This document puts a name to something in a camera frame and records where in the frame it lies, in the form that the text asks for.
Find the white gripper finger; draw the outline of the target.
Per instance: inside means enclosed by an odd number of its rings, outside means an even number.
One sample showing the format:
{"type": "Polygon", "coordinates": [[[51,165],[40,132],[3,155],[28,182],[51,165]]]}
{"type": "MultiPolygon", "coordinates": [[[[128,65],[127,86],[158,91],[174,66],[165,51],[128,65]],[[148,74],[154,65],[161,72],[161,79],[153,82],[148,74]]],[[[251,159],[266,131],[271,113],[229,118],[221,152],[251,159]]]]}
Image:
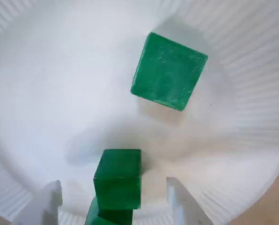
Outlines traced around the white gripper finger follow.
{"type": "Polygon", "coordinates": [[[172,208],[175,225],[211,224],[211,219],[178,179],[168,177],[166,185],[167,201],[172,208]]]}
{"type": "Polygon", "coordinates": [[[57,225],[59,207],[63,204],[59,180],[44,186],[14,218],[14,225],[57,225]]]}

